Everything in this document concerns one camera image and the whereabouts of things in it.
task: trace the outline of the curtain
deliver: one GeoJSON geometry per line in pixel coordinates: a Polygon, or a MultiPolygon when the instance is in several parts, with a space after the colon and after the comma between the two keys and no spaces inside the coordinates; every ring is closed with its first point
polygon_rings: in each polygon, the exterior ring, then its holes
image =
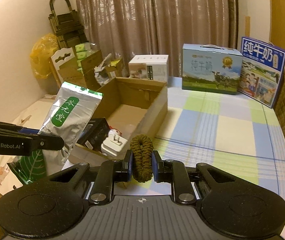
{"type": "Polygon", "coordinates": [[[77,0],[77,8],[87,38],[104,56],[129,62],[168,54],[170,76],[181,75],[184,43],[230,45],[229,0],[77,0]]]}
{"type": "Polygon", "coordinates": [[[228,0],[229,11],[229,47],[237,48],[238,40],[238,0],[228,0]]]}

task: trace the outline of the screw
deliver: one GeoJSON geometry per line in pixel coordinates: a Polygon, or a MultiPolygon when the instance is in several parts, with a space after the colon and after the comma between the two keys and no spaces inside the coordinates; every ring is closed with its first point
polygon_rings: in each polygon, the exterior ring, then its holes
{"type": "Polygon", "coordinates": [[[102,193],[96,193],[96,194],[92,194],[90,197],[92,200],[94,201],[103,201],[106,199],[106,195],[102,194],[102,193]]]}
{"type": "Polygon", "coordinates": [[[194,196],[189,193],[182,193],[178,196],[181,201],[191,201],[194,199],[194,196]]]}

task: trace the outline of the blue and green plaid cloth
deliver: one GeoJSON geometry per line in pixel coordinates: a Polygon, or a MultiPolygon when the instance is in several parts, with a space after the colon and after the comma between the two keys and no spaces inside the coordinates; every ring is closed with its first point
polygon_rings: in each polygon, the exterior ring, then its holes
{"type": "MultiPolygon", "coordinates": [[[[168,114],[154,149],[162,159],[195,167],[211,164],[267,188],[285,200],[285,139],[273,109],[243,95],[223,95],[181,89],[174,78],[168,88],[168,114]]],[[[138,183],[115,187],[115,194],[170,194],[168,183],[138,183]]],[[[285,228],[281,234],[285,239],[285,228]]]]}

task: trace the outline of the brown scrunchie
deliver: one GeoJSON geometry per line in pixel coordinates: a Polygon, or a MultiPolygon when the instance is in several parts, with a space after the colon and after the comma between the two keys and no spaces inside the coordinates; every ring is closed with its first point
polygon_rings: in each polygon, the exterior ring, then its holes
{"type": "Polygon", "coordinates": [[[133,152],[133,178],[138,182],[150,181],[153,177],[152,140],[144,134],[137,135],[131,140],[130,149],[133,152]]]}

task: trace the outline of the box handle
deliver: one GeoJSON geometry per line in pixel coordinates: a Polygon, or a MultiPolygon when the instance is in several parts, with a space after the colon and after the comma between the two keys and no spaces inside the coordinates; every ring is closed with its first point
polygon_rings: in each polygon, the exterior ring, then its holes
{"type": "Polygon", "coordinates": [[[203,47],[203,48],[213,48],[213,49],[223,49],[223,48],[221,48],[221,47],[218,47],[218,46],[212,45],[212,44],[203,45],[203,46],[201,46],[201,47],[203,47]]]}

